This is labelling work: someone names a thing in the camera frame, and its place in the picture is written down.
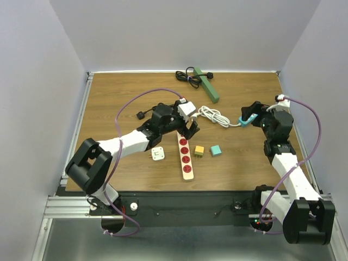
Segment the teal power strip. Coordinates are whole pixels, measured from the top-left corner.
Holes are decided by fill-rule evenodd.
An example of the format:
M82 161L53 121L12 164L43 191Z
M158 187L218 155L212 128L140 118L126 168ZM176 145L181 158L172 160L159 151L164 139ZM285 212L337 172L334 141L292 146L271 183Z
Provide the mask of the teal power strip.
M243 120L242 117L240 116L238 118L238 122L239 122L241 127L246 127L250 123L252 123L256 119L257 116L258 116L257 114L252 114L247 120Z

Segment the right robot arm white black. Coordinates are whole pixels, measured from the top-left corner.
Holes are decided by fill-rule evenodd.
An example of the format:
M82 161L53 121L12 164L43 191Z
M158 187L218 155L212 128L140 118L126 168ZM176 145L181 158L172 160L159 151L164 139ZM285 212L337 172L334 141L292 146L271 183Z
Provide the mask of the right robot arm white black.
M335 217L335 206L324 200L312 187L301 169L295 149L289 141L294 119L287 111L290 99L277 96L274 105L255 101L241 109L240 123L250 121L262 129L265 135L264 154L271 166L277 171L289 199L278 191L278 186L261 185L255 188L250 199L251 208L259 213L254 223L260 229L261 223L271 223L264 219L265 210L269 210L282 224L282 233L290 244L327 245L331 241Z

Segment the yellow cube plug adapter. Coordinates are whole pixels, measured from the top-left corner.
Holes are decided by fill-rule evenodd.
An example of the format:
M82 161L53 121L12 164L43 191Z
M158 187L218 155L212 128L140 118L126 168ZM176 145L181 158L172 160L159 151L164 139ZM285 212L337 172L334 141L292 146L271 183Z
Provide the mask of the yellow cube plug adapter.
M203 146L195 146L194 156L202 157L204 155L204 147Z

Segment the teal cube plug adapter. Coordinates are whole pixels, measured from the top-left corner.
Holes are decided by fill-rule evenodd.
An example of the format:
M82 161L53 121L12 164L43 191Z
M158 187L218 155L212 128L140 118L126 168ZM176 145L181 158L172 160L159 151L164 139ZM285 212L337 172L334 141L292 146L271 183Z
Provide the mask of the teal cube plug adapter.
M222 150L220 148L219 145L214 145L210 148L210 152L212 154L213 157L217 157L217 156L220 156L222 155Z

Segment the white square plug adapter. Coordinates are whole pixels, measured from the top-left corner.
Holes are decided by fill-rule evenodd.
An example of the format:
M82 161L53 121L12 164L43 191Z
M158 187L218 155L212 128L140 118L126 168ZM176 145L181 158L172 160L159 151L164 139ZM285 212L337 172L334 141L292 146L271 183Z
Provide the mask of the white square plug adapter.
M154 161L160 161L165 158L164 149L160 146L154 147L150 150L150 158Z

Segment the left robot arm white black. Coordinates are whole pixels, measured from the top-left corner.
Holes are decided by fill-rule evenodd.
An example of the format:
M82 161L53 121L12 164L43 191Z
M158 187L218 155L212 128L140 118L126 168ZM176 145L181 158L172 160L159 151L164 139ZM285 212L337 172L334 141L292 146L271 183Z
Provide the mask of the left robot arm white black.
M156 147L163 135L176 131L191 139L200 129L196 121L187 127L196 112L192 102L180 99L173 106L159 103L150 119L140 127L119 138L83 141L65 168L65 173L87 194L102 202L108 214L116 214L121 208L118 192L105 180L112 162L125 156L145 152Z

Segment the beige power strip red sockets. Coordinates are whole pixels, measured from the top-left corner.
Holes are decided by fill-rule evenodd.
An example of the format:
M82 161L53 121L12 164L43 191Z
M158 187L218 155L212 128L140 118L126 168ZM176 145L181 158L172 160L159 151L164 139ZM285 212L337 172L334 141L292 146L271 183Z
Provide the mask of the beige power strip red sockets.
M178 132L177 141L183 180L186 182L192 181L194 179L194 172L192 167L189 142L183 135L179 134Z

